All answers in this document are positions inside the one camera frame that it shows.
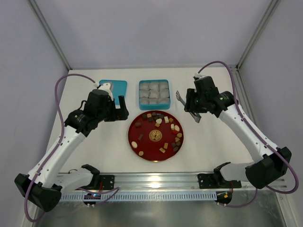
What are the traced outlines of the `metal tongs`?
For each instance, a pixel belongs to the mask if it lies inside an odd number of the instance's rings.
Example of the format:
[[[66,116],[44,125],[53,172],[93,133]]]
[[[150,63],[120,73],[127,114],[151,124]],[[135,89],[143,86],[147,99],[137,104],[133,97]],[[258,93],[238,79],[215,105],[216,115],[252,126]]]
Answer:
[[[193,112],[190,108],[189,105],[185,102],[185,100],[181,97],[179,91],[176,91],[176,99],[181,102],[181,104],[184,106],[185,110],[190,113],[190,115],[193,117],[196,123],[200,123],[201,120],[201,115],[199,113]]]

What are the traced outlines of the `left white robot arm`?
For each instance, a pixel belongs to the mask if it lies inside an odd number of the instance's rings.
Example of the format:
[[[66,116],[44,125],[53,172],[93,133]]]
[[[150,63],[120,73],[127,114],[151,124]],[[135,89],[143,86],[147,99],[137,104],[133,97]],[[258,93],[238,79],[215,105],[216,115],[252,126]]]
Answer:
[[[94,189],[100,183],[100,171],[88,164],[63,177],[58,173],[73,151],[96,129],[100,122],[127,120],[129,112],[124,96],[119,108],[110,91],[92,90],[80,108],[72,111],[62,123],[62,132],[49,151],[27,174],[18,174],[14,182],[24,196],[44,212],[56,207],[61,197],[81,187]]]

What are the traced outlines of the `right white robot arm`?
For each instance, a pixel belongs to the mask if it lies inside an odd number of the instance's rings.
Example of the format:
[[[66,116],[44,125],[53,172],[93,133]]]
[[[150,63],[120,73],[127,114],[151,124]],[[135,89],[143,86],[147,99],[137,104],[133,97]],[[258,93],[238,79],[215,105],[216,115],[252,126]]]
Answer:
[[[262,189],[286,174],[291,151],[287,147],[279,148],[267,139],[231,92],[220,93],[210,76],[194,76],[194,85],[195,88],[187,89],[184,110],[215,115],[233,131],[252,158],[251,163],[226,162],[219,165],[214,172],[220,178],[248,181]]]

